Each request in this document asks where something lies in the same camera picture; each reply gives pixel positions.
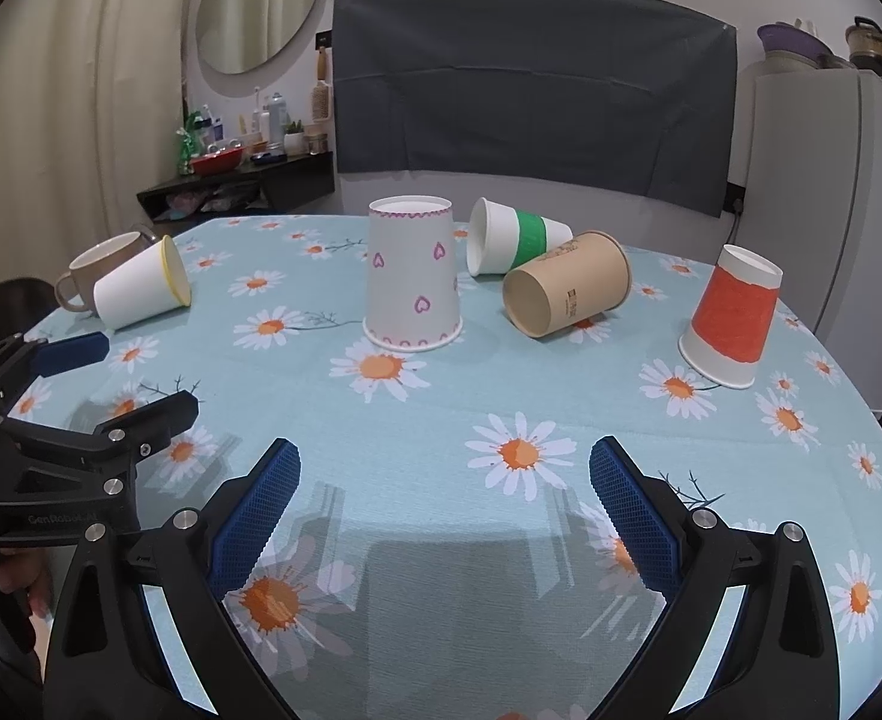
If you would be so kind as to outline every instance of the floral tablecloth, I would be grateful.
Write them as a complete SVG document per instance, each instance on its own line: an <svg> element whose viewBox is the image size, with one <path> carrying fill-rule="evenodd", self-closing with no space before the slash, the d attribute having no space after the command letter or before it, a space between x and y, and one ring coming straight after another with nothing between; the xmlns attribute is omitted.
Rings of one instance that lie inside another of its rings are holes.
<svg viewBox="0 0 882 720"><path fill-rule="evenodd" d="M756 385L731 391L676 341L711 268L630 250L633 295L546 341L515 330L500 279L457 232L465 329L424 355L363 338L367 220L213 220L177 241L189 311L117 333L108 360L37 381L15 414L90 430L176 389L197 423L140 465L145 527L200 507L275 437L301 485L247 586L225 601L305 720L584 720L662 608L588 480L613 434L638 466L730 525L808 532L833 609L842 716L882 676L882 432L783 305ZM34 332L100 329L58 311ZM209 706L158 589L185 696ZM731 590L679 705L707 688Z"/></svg>

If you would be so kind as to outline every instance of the blue gripper pad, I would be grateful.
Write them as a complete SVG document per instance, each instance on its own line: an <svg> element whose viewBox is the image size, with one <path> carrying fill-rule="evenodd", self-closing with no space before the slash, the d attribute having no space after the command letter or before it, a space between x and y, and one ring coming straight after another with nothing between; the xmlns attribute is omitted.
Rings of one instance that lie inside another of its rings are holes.
<svg viewBox="0 0 882 720"><path fill-rule="evenodd" d="M601 439L591 450L591 486L625 543L644 586L660 592L670 603L681 586L678 542L644 494L640 471L635 467L632 473L625 460L631 463L620 445Z"/></svg>
<svg viewBox="0 0 882 720"><path fill-rule="evenodd" d="M301 480L298 447L287 440L276 446L212 540L208 586L218 601L244 586Z"/></svg>
<svg viewBox="0 0 882 720"><path fill-rule="evenodd" d="M31 360L31 372L35 376L56 376L66 370L101 362L108 356L111 343L104 333L88 333L86 336L66 338L65 341L44 343L38 347Z"/></svg>

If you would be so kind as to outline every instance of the refrigerator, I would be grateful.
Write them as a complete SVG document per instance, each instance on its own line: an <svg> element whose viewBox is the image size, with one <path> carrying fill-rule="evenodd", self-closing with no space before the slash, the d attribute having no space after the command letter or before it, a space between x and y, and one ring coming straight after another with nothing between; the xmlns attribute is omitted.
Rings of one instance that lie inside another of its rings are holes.
<svg viewBox="0 0 882 720"><path fill-rule="evenodd" d="M784 270L781 298L882 410L882 80L761 76L737 245Z"/></svg>

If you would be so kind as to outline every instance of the red band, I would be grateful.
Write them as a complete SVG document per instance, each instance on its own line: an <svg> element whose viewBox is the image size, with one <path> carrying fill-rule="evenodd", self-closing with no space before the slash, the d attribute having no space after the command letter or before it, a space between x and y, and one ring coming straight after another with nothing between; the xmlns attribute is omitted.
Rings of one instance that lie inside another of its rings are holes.
<svg viewBox="0 0 882 720"><path fill-rule="evenodd" d="M695 333L737 362L758 362L778 302L778 290L747 284L716 268L691 320Z"/></svg>

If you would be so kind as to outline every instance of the purple bowl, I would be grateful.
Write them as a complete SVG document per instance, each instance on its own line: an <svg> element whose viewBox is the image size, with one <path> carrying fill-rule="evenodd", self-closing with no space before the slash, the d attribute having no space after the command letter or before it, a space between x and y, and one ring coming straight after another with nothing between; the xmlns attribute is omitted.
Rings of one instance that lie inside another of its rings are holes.
<svg viewBox="0 0 882 720"><path fill-rule="evenodd" d="M817 57L835 53L821 41L789 23L766 23L758 28L758 37L766 52L792 52L817 63Z"/></svg>

